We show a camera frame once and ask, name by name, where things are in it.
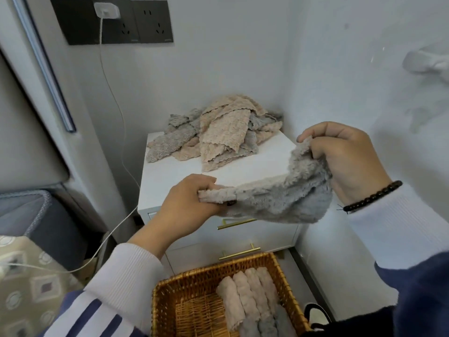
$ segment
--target power outlet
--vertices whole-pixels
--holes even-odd
[[[140,42],[131,0],[92,0],[110,2],[120,10],[120,19],[103,20],[103,44],[132,44]]]
[[[133,0],[132,8],[140,43],[172,43],[170,11],[167,0]]]

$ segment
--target person's right hand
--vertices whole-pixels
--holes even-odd
[[[333,175],[332,187],[345,206],[391,183],[366,132],[340,123],[322,122],[304,130],[297,141],[302,142],[308,136],[313,137],[313,158],[326,157]]]

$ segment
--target black bead bracelet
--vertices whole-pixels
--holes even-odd
[[[350,204],[348,206],[344,206],[343,210],[345,212],[352,212],[353,210],[360,209],[366,207],[367,205],[377,201],[380,198],[383,198],[385,195],[391,193],[392,191],[398,189],[402,185],[402,181],[394,181],[390,183],[388,186],[379,190],[375,194],[363,199],[362,201],[356,202],[354,204]]]

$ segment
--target wicker basket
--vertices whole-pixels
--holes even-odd
[[[153,290],[153,336],[238,336],[227,331],[223,302],[215,290],[224,277],[260,266],[268,268],[298,336],[310,331],[276,257],[259,253],[159,282]]]

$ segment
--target gold drawer handle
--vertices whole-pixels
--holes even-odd
[[[223,252],[223,256],[221,258],[218,258],[218,260],[225,260],[225,259],[228,259],[228,258],[233,258],[235,256],[242,255],[242,254],[245,254],[245,253],[255,252],[255,251],[258,251],[260,249],[261,249],[260,247],[254,247],[254,244],[252,243],[251,244],[251,249],[248,249],[247,251],[243,251],[243,252],[239,252],[239,253],[234,253],[234,254],[231,254],[231,255],[225,255],[224,252]]]
[[[248,219],[248,220],[244,220],[244,221],[239,221],[239,222],[234,222],[234,223],[226,223],[226,219],[222,220],[222,225],[218,226],[217,229],[225,229],[225,228],[229,228],[229,227],[233,227],[233,226],[238,226],[238,225],[243,225],[244,223],[248,223],[248,222],[252,222],[252,221],[257,221],[257,219]]]

